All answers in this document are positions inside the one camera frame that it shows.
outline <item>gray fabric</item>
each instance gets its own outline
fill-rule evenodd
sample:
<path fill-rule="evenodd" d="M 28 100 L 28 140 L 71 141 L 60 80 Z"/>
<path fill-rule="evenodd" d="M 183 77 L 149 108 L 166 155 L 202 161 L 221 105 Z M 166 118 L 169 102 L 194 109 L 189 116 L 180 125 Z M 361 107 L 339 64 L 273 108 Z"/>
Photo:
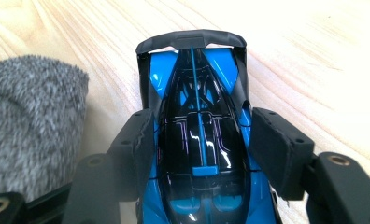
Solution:
<path fill-rule="evenodd" d="M 67 183 L 75 170 L 88 76 L 37 56 L 0 62 L 0 192 L 26 201 Z"/>

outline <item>wood grain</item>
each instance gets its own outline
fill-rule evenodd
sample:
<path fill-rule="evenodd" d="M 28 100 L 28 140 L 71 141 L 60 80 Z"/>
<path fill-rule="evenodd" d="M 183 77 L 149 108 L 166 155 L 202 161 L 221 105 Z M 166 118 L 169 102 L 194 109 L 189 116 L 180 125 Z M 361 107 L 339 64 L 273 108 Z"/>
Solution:
<path fill-rule="evenodd" d="M 89 73 L 85 156 L 105 152 L 141 109 L 137 44 L 201 28 L 247 40 L 253 106 L 288 119 L 316 142 L 317 153 L 349 155 L 370 174 L 370 0 L 6 0 L 0 60 L 38 54 Z M 280 201 L 284 222 L 306 223 L 304 206 Z M 123 223 L 135 223 L 133 207 L 122 212 Z"/>

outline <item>black and blue car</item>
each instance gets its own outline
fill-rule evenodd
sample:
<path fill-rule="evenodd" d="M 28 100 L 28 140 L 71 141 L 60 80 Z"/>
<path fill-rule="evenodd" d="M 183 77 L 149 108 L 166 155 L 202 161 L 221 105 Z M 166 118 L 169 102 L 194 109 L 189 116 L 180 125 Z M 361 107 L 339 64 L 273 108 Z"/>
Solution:
<path fill-rule="evenodd" d="M 165 47 L 174 49 L 156 51 Z M 138 222 L 279 223 L 275 195 L 248 150 L 246 41 L 183 31 L 147 39 L 136 53 L 156 144 Z"/>

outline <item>gray towel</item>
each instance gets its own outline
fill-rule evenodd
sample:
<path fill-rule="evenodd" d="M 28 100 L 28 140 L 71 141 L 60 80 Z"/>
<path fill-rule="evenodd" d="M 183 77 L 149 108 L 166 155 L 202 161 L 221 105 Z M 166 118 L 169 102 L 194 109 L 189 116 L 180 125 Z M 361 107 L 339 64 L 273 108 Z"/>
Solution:
<path fill-rule="evenodd" d="M 70 181 L 88 80 L 49 58 L 0 62 L 0 192 L 20 192 L 29 202 Z"/>

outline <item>gray felt object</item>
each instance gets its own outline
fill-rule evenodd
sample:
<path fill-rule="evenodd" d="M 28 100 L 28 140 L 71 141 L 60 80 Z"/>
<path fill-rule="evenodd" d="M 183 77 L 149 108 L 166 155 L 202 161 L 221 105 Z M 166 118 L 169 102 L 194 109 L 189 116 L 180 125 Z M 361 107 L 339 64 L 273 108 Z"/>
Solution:
<path fill-rule="evenodd" d="M 0 192 L 21 192 L 29 202 L 70 181 L 88 80 L 49 58 L 0 62 Z"/>

